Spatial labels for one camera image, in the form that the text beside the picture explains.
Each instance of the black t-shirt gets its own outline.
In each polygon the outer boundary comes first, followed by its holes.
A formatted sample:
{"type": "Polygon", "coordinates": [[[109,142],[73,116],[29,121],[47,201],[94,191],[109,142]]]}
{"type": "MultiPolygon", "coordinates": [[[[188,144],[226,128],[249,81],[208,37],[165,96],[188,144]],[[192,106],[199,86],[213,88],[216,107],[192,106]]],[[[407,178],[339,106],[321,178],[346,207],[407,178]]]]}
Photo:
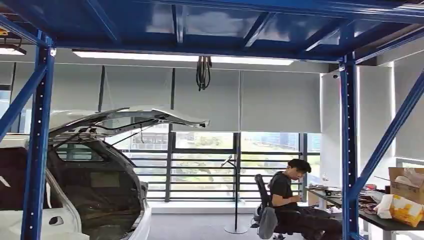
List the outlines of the black t-shirt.
{"type": "MultiPolygon", "coordinates": [[[[273,194],[279,195],[284,199],[293,197],[291,184],[292,184],[292,180],[288,176],[286,176],[282,171],[279,171],[276,174],[274,174],[274,176],[272,177],[271,181],[268,184],[269,191],[271,193],[271,199],[273,197],[273,194]]],[[[275,208],[299,210],[298,204],[296,202],[291,202],[289,204],[278,206],[275,208]]]]}

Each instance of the yellow bag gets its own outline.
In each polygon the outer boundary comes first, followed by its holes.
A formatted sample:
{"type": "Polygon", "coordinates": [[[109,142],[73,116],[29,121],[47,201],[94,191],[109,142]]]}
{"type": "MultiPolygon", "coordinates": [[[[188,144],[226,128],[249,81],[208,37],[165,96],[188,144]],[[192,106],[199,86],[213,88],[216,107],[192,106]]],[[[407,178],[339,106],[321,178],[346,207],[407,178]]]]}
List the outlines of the yellow bag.
{"type": "Polygon", "coordinates": [[[398,195],[393,195],[390,214],[393,219],[415,228],[423,218],[424,210],[421,204],[398,195]]]}

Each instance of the black hair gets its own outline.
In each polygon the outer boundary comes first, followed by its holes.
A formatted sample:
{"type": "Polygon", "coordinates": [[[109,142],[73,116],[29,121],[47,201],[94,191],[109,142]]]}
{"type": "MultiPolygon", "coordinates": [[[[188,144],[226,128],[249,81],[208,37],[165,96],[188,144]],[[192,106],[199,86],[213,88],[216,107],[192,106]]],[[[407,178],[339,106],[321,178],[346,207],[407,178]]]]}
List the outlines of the black hair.
{"type": "Polygon", "coordinates": [[[309,162],[302,159],[294,158],[288,162],[288,165],[291,168],[296,168],[297,171],[299,172],[310,173],[312,171],[311,165],[309,165],[309,162]]]}

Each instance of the cardboard box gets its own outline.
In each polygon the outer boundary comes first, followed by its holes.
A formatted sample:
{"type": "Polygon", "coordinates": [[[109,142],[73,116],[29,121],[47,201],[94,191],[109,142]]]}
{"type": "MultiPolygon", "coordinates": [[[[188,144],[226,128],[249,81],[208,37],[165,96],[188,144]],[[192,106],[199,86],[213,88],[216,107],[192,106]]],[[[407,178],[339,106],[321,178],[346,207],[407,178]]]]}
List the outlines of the cardboard box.
{"type": "MultiPolygon", "coordinates": [[[[424,168],[414,168],[418,174],[424,174],[424,168]]],[[[403,176],[405,167],[389,167],[388,175],[390,180],[390,194],[398,195],[418,204],[424,205],[424,184],[414,187],[395,182],[399,176],[403,176]]]]}

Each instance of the white car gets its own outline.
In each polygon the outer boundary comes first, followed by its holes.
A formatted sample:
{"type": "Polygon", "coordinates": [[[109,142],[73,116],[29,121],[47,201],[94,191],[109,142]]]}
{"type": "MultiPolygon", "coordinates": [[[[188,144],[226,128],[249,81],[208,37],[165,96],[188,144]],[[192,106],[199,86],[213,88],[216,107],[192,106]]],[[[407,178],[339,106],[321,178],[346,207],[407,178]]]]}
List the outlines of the white car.
{"type": "MultiPolygon", "coordinates": [[[[209,121],[142,106],[53,113],[41,239],[146,240],[152,217],[148,184],[104,139],[163,123],[205,127],[209,121]]],[[[0,142],[2,240],[20,239],[28,145],[24,134],[10,133],[0,142]]]]}

